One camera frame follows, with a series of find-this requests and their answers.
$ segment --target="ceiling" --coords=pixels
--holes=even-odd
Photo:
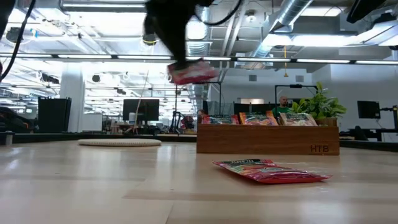
[[[87,0],[73,1],[85,3]],[[350,35],[358,35],[372,25],[374,17],[369,16],[363,21],[357,22],[355,26],[348,26],[342,22],[346,12],[353,1],[339,0],[314,0],[303,14],[295,21],[294,28],[289,35],[321,34],[337,35],[345,31]],[[397,1],[387,1],[382,8],[395,7]],[[36,54],[111,54],[111,55],[169,55],[168,50],[158,42],[153,47],[142,43],[143,21],[146,16],[144,12],[99,12],[97,9],[87,8],[76,11],[60,10],[58,1],[38,0],[29,23],[25,29],[24,40],[19,49],[20,53]],[[217,0],[210,7],[208,19],[218,21],[236,4],[236,0]],[[239,10],[228,29],[229,22],[216,27],[209,27],[204,32],[205,38],[200,37],[197,22],[192,21],[187,27],[188,53],[195,50],[195,46],[204,45],[205,50],[194,55],[226,55],[235,56],[244,54],[250,56],[265,38],[264,23],[268,17],[278,12],[282,4],[281,0],[272,1],[246,1],[244,10]],[[242,15],[251,11],[251,20]],[[24,18],[25,9],[15,9],[9,19],[7,30],[11,27],[20,27]],[[14,43],[2,38],[0,53],[12,52]],[[386,46],[377,44],[354,44],[349,47],[311,47],[303,45],[288,44],[284,47],[276,45],[271,47],[268,57],[288,58],[333,58],[333,59],[384,59],[391,54]],[[7,65],[8,58],[0,58]],[[30,60],[17,59],[11,73],[3,81],[2,85],[17,85],[17,88],[2,87],[4,105],[20,105],[19,100],[4,100],[4,98],[18,98],[23,96],[34,105],[34,97],[59,95],[60,85],[43,81],[43,74],[50,75],[62,82],[63,66],[62,60]],[[161,114],[170,117],[175,108],[175,86],[168,81],[166,63],[141,63],[141,62],[84,62],[86,80],[86,111],[102,111],[105,114],[117,115],[121,111],[119,106],[110,104],[109,99],[123,99],[125,97],[157,97],[162,99]],[[236,65],[220,69],[235,70]],[[284,63],[267,65],[265,69],[280,70],[285,68]],[[289,64],[288,68],[301,68],[307,73],[312,73],[320,68],[314,64]],[[233,77],[239,72],[232,72]],[[100,82],[93,82],[93,75],[101,77]],[[49,85],[51,88],[40,88]],[[119,94],[113,88],[124,89],[125,95]],[[206,97],[205,86],[183,86],[181,95],[177,98],[177,109],[182,113],[196,112],[197,105]]]

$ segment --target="wooden crate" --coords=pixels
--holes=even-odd
[[[199,124],[197,153],[340,154],[337,127]]]

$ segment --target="white column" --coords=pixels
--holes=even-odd
[[[72,99],[69,116],[69,132],[81,132],[85,109],[85,79],[81,63],[64,63],[60,98]]]

